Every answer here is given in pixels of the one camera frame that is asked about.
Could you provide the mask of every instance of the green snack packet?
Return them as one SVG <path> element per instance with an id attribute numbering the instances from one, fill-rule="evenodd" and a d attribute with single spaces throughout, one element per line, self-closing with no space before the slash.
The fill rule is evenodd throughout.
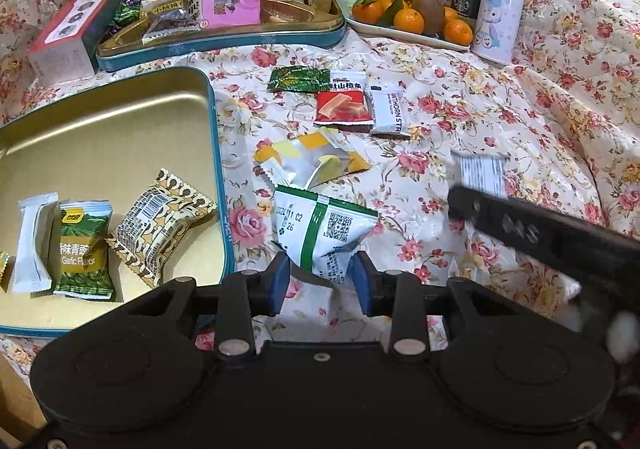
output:
<path id="1" fill-rule="evenodd" d="M 273 195 L 277 244 L 302 270 L 343 284 L 360 242 L 378 223 L 378 213 L 293 187 Z"/>
<path id="2" fill-rule="evenodd" d="M 60 279 L 54 294 L 81 299 L 110 299 L 113 283 L 108 272 L 107 236 L 113 213 L 106 200 L 60 204 Z"/>
<path id="3" fill-rule="evenodd" d="M 318 93 L 329 91 L 331 72 L 309 66 L 274 68 L 267 88 L 272 91 Z"/>

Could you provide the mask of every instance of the floral bedsheet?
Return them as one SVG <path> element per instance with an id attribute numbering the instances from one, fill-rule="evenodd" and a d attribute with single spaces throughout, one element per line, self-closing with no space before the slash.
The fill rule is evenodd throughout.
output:
<path id="1" fill-rule="evenodd" d="M 62 96 L 137 73 L 191 66 L 209 76 L 218 108 L 225 191 L 236 260 L 265 267 L 273 187 L 255 166 L 261 145 L 311 132 L 314 100 L 270 93 L 274 66 L 309 64 L 366 71 L 404 91 L 411 138 L 349 133 L 370 162 L 366 172 L 319 188 L 366 205 L 380 220 L 363 247 L 381 269 L 403 269 L 424 283 L 470 277 L 551 316 L 576 291 L 564 276 L 447 219 L 452 152 L 504 156 L 509 194 L 621 233 L 640 236 L 640 0 L 526 0 L 513 64 L 502 69 L 471 53 L 363 38 L 349 30 L 331 50 L 263 44 L 188 54 L 92 79 L 42 88 L 25 50 L 65 0 L 2 0 L 0 100 L 4 122 Z M 353 341 L 388 335 L 368 320 L 353 291 L 294 279 L 283 314 L 256 318 L 258 340 Z M 446 343 L 430 318 L 433 346 Z M 43 345 L 2 337 L 0 350 L 26 378 Z M 210 347 L 210 336 L 198 339 Z"/>

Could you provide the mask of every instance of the yellow snack wrapper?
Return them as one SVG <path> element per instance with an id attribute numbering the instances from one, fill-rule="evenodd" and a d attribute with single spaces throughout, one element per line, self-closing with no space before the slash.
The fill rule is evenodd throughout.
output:
<path id="1" fill-rule="evenodd" d="M 204 194 L 163 168 L 106 241 L 127 267 L 155 288 L 162 267 L 191 223 L 216 207 Z"/>
<path id="2" fill-rule="evenodd" d="M 304 190 L 370 168 L 340 131 L 328 127 L 261 147 L 254 159 L 276 187 Z"/>
<path id="3" fill-rule="evenodd" d="M 2 281 L 4 270 L 6 270 L 6 264 L 9 262 L 10 258 L 11 256 L 6 252 L 0 252 L 0 281 Z"/>

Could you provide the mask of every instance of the white green snack packet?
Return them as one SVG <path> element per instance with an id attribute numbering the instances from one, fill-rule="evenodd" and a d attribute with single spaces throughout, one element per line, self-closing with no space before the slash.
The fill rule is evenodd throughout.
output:
<path id="1" fill-rule="evenodd" d="M 378 213 L 322 194 L 278 186 L 274 195 L 276 237 L 302 270 L 344 283 L 358 244 L 378 223 Z"/>

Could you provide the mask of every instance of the white plate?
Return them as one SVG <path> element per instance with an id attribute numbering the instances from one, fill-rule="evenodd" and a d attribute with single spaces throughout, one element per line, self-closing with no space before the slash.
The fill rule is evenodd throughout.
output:
<path id="1" fill-rule="evenodd" d="M 395 39 L 396 41 L 404 41 L 405 43 L 416 43 L 432 46 L 434 48 L 446 48 L 448 50 L 455 50 L 457 52 L 468 52 L 468 46 L 460 46 L 459 44 L 450 43 L 442 39 L 436 39 L 435 37 L 427 37 L 426 35 L 412 34 L 409 32 L 403 32 L 402 30 L 396 30 L 394 28 L 383 28 L 382 26 L 375 26 L 372 24 L 359 23 L 351 15 L 351 7 L 357 0 L 336 0 L 342 10 L 344 18 L 347 23 L 356 31 L 369 35 L 378 35 L 380 37 L 388 37 Z"/>

